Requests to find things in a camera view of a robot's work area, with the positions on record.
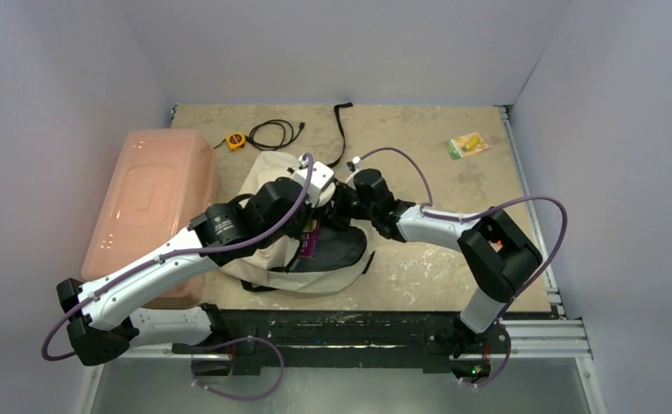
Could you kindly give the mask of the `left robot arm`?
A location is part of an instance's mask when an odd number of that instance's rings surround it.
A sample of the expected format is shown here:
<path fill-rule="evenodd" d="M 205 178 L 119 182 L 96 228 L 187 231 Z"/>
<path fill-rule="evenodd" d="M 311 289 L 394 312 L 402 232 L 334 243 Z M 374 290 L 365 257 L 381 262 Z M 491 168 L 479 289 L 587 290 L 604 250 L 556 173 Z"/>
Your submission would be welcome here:
<path fill-rule="evenodd" d="M 61 357 L 77 357 L 87 367 L 163 343 L 219 351 L 227 330 L 215 322 L 212 306 L 148 310 L 145 305 L 189 279 L 299 235 L 316 208 L 330 200 L 333 187 L 333 180 L 319 172 L 276 178 L 253 194 L 212 204 L 161 246 L 111 274 L 59 282 L 56 295 L 65 315 L 44 339 L 42 357 L 58 359 L 48 347 L 60 328 L 72 347 Z"/>

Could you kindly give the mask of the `purple Treehouse book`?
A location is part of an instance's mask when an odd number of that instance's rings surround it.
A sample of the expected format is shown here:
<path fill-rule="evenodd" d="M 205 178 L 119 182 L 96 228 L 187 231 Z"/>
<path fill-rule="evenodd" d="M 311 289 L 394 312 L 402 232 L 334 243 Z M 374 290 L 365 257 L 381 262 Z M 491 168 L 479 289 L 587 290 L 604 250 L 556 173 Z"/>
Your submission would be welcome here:
<path fill-rule="evenodd" d="M 318 232 L 301 235 L 300 249 L 298 251 L 299 257 L 311 258 L 314 256 L 319 232 L 320 230 Z"/>

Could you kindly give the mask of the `beige canvas backpack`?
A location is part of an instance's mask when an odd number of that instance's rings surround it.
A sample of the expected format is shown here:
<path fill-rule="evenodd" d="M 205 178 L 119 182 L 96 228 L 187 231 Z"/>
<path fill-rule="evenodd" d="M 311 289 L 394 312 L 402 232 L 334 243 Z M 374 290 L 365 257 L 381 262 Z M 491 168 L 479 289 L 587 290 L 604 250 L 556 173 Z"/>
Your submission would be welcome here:
<path fill-rule="evenodd" d="M 301 166 L 298 157 L 286 153 L 261 153 L 245 178 L 240 195 L 253 194 L 269 182 L 279 178 L 295 178 L 300 184 L 305 179 L 307 167 Z M 336 201 L 334 171 L 320 161 L 315 161 L 309 195 L 313 185 L 321 188 L 317 214 Z M 284 236 L 267 248 L 256 250 L 254 255 L 236 259 L 221 267 L 221 272 L 239 279 L 251 289 L 264 287 L 274 290 L 331 294 L 339 292 L 356 281 L 370 266 L 374 257 L 374 230 L 367 221 L 346 219 L 345 227 L 336 228 L 326 223 L 326 218 L 312 216 L 297 237 Z"/>

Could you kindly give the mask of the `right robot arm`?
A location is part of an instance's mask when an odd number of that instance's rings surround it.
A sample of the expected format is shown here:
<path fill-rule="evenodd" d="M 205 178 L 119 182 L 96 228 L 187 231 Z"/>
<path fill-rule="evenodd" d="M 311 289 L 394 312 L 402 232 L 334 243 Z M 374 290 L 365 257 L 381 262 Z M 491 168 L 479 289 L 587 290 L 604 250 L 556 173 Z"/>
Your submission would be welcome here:
<path fill-rule="evenodd" d="M 357 172 L 348 184 L 336 183 L 329 214 L 338 224 L 366 221 L 387 240 L 422 242 L 462 254 L 477 285 L 454 328 L 456 344 L 467 351 L 487 341 L 487 330 L 543 262 L 537 247 L 504 210 L 477 218 L 432 213 L 394 197 L 373 168 Z"/>

